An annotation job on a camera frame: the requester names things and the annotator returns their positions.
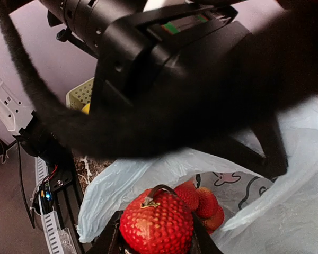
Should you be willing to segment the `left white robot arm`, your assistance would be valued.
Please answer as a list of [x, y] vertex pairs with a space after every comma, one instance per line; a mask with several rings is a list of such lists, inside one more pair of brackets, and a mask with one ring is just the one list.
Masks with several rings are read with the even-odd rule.
[[[57, 34], [60, 41], [69, 41], [98, 59], [93, 82], [93, 112], [104, 106], [128, 105], [136, 95], [149, 90], [153, 84], [164, 81], [181, 81], [178, 65], [188, 63], [184, 56], [202, 60], [195, 71], [202, 70], [216, 53], [236, 48], [247, 39], [249, 31], [238, 21], [233, 21], [238, 11], [234, 3], [213, 7], [201, 4], [184, 4], [184, 1], [40, 1], [47, 9], [50, 27], [64, 24], [66, 29]], [[209, 45], [216, 39], [219, 52]], [[59, 133], [49, 130], [41, 113], [32, 111], [26, 128], [18, 128], [15, 136], [33, 156], [41, 155], [46, 162], [58, 162], [56, 151], [65, 151]], [[263, 177], [284, 175], [288, 161], [276, 117], [250, 126], [261, 144], [264, 156], [241, 144], [230, 136], [205, 140], [192, 148], [225, 158]]]

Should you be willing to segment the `light blue plastic bag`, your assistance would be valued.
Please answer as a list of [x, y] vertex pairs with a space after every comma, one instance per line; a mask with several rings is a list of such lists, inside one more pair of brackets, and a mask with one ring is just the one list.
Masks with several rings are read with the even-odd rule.
[[225, 213], [212, 234], [223, 253], [318, 253], [318, 96], [279, 115], [285, 175], [267, 179], [226, 159], [187, 149], [154, 160], [117, 160], [88, 185], [78, 216], [82, 243], [144, 190], [193, 179]]

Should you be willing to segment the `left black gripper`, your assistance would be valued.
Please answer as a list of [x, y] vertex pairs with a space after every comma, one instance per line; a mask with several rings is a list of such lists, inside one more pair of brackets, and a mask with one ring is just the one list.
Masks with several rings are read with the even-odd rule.
[[173, 95], [164, 95], [160, 105], [215, 87], [222, 60], [252, 36], [232, 7], [226, 14], [230, 20], [221, 21], [211, 5], [172, 5], [114, 20], [95, 41], [90, 113], [134, 108], [166, 88]]

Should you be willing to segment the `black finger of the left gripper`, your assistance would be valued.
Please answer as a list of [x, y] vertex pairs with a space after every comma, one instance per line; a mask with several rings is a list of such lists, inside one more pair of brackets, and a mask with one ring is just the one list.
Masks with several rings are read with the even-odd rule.
[[263, 155], [239, 141], [229, 138], [230, 147], [227, 149], [227, 159], [265, 178], [274, 178], [287, 172], [288, 159], [281, 137], [277, 117], [260, 121], [250, 127], [257, 138]]

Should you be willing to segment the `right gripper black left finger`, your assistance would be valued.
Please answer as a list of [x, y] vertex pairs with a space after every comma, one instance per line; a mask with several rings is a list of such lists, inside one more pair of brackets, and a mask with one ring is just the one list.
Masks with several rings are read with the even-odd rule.
[[98, 239], [89, 250], [89, 254], [120, 253], [119, 224], [122, 213], [123, 211], [116, 211], [113, 214]]

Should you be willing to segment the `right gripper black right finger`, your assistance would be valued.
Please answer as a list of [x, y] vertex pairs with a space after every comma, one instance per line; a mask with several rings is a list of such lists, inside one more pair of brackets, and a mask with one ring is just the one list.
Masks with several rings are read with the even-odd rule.
[[195, 212], [193, 216], [193, 235], [191, 241], [191, 254], [222, 254], [219, 248], [215, 245], [212, 238], [204, 228], [201, 220]]

